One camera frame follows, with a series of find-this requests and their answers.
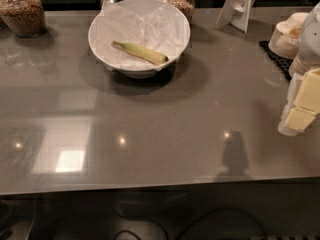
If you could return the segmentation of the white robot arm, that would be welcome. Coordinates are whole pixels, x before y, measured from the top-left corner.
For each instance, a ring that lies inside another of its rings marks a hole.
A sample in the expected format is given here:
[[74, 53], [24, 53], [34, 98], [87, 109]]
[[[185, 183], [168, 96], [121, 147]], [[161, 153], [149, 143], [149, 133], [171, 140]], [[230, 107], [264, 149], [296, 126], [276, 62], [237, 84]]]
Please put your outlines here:
[[291, 81], [278, 131], [296, 136], [320, 114], [320, 2], [302, 24], [298, 53], [289, 67]]

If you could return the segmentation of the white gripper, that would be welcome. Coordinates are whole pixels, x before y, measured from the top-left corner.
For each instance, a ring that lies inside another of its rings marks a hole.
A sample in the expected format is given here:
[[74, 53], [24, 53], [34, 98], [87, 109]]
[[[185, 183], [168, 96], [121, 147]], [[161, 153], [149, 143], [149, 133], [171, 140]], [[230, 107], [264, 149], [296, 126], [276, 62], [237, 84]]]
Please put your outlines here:
[[287, 104], [280, 117], [278, 131], [286, 136], [296, 136], [315, 120], [319, 112], [320, 68], [310, 70], [304, 76], [294, 73], [289, 83]]

